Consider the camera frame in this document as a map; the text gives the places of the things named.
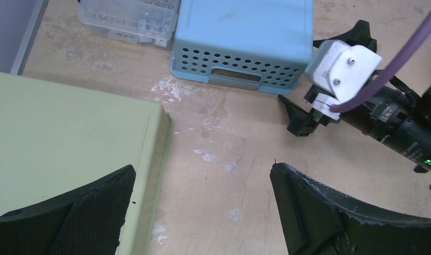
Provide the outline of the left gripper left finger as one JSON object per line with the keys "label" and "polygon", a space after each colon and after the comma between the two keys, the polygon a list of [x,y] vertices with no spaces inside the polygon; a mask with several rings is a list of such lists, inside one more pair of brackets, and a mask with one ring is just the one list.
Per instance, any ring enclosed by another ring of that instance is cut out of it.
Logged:
{"label": "left gripper left finger", "polygon": [[96,181],[0,216],[0,254],[115,254],[136,172]]}

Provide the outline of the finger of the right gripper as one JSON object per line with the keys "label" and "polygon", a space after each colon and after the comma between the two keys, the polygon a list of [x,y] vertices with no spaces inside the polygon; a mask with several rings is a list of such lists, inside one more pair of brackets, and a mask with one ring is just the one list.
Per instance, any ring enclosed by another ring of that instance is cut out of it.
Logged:
{"label": "finger of the right gripper", "polygon": [[371,37],[370,24],[365,20],[358,20],[352,29],[343,34],[328,39],[314,40],[313,46],[319,48],[327,40],[341,40],[350,46],[361,45],[377,53],[377,40]]}
{"label": "finger of the right gripper", "polygon": [[289,118],[287,131],[296,137],[307,137],[316,129],[316,122],[310,112],[306,112],[283,95],[278,95]]}

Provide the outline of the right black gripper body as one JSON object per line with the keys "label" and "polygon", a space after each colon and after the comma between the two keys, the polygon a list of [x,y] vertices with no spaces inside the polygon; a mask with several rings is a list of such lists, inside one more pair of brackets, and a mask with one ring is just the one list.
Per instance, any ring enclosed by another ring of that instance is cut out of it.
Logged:
{"label": "right black gripper body", "polygon": [[334,120],[313,108],[307,112],[290,99],[287,99],[287,115],[287,130],[296,137],[309,136],[319,125],[327,126],[329,123],[340,122],[340,119]]}

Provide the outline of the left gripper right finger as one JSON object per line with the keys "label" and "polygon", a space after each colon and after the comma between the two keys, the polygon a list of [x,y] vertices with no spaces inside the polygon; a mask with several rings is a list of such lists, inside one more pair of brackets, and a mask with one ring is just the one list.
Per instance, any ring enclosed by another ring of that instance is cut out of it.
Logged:
{"label": "left gripper right finger", "polygon": [[286,163],[270,180],[289,254],[431,254],[431,219],[360,201]]}

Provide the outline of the blue perforated plastic basket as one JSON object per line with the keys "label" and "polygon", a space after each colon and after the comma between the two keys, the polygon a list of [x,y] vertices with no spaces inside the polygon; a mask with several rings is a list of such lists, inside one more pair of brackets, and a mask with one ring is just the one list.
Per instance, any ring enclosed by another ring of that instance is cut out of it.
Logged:
{"label": "blue perforated plastic basket", "polygon": [[312,56],[312,1],[182,1],[170,70],[180,79],[286,95]]}

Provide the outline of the green perforated plastic basket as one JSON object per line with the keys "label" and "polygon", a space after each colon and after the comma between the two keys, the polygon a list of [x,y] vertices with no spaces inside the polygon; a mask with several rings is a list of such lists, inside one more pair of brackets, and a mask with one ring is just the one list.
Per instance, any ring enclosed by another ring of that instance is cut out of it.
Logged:
{"label": "green perforated plastic basket", "polygon": [[146,254],[172,121],[160,103],[0,72],[0,216],[126,165],[117,254]]}

